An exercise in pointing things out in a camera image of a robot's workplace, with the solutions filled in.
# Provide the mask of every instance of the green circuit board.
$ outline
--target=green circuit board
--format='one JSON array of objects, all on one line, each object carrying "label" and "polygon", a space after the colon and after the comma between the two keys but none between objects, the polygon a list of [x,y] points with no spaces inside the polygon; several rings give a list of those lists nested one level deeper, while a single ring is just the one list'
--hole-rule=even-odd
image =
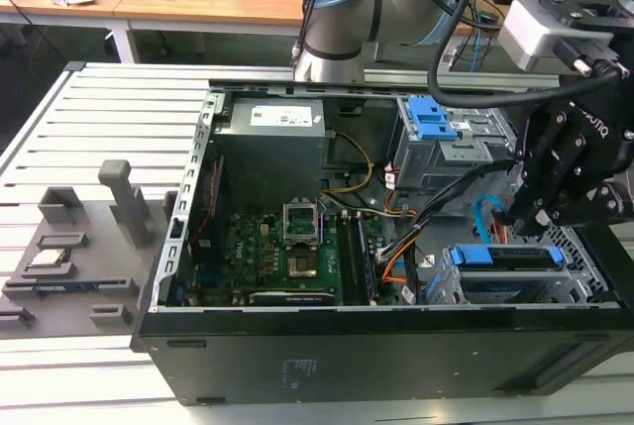
[{"label": "green circuit board", "polygon": [[[364,225],[372,251],[382,241],[380,220],[369,217]],[[290,216],[288,229],[294,234],[311,233],[312,217]],[[235,306],[236,291],[328,293],[336,304],[343,304],[335,215],[323,216],[321,231],[321,245],[313,251],[304,245],[298,254],[297,247],[284,245],[281,213],[233,215],[222,268],[197,266],[192,290],[203,305]]]}]

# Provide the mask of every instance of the metal slotted platform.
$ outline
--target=metal slotted platform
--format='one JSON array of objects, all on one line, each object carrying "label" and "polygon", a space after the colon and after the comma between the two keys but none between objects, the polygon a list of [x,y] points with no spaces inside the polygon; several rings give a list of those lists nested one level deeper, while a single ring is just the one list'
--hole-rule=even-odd
[{"label": "metal slotted platform", "polygon": [[[0,158],[0,284],[42,218],[37,203],[47,186],[73,185],[81,200],[108,200],[98,168],[123,158],[147,199],[175,188],[213,78],[284,80],[290,72],[99,63],[65,71]],[[368,80],[421,84],[424,73],[371,70]],[[549,76],[459,73],[441,81],[518,90],[556,83]],[[631,242],[634,229],[619,229]],[[183,408],[150,357],[132,353],[129,343],[123,336],[0,341],[0,423],[634,422],[634,355],[616,357],[547,397]]]}]

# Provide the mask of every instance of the side panel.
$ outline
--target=side panel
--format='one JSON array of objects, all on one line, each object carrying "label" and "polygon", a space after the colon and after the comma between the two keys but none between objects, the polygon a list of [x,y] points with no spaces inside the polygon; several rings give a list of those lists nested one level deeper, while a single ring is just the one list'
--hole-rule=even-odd
[{"label": "side panel", "polygon": [[550,393],[607,359],[624,336],[215,336],[144,343],[180,402],[194,405]]}]

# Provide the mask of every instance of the floor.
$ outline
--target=floor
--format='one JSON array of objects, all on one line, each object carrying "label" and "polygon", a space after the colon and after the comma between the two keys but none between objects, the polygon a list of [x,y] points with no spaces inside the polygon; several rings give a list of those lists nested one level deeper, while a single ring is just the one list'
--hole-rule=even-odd
[{"label": "floor", "polygon": [[[0,46],[0,100],[2,118],[0,123],[0,151],[4,150],[27,120],[31,112],[49,90],[65,66],[64,60],[110,61],[118,58],[104,49],[106,32],[98,29],[48,27],[47,38],[63,55],[63,59],[52,50],[40,33],[25,27],[27,44],[21,48],[10,42]],[[168,54],[161,54],[162,41],[158,33],[137,31],[135,37],[143,63],[192,63],[217,65],[288,66],[293,37],[207,34],[205,55],[194,52],[194,41],[190,34],[165,33],[169,46]],[[363,57],[367,67],[393,69],[427,69],[433,48],[411,48],[388,45],[385,61],[372,60],[373,45],[366,44]],[[473,56],[471,48],[465,57]],[[454,70],[470,71],[471,63],[459,61]],[[517,71],[512,61],[501,48],[493,48],[479,68],[481,71]]]}]

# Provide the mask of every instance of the blue cable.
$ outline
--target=blue cable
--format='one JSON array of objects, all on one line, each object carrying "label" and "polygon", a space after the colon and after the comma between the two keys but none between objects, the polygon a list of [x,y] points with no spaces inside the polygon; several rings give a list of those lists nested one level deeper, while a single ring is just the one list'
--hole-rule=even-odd
[{"label": "blue cable", "polygon": [[491,238],[488,235],[488,232],[484,227],[484,221],[482,220],[482,204],[485,200],[488,200],[491,204],[493,204],[493,207],[500,212],[504,211],[504,206],[497,197],[493,197],[492,195],[484,195],[474,204],[474,221],[475,227],[477,228],[477,234],[484,244],[490,244]]},{"label": "blue cable", "polygon": [[[480,20],[479,20],[479,12],[475,13],[475,19],[478,22],[480,22]],[[482,33],[482,31],[480,29],[478,29],[477,30],[477,37],[475,37],[475,55],[474,55],[474,59],[472,60],[472,73],[476,69],[477,54],[479,53],[479,36],[480,36],[481,33]]]}]

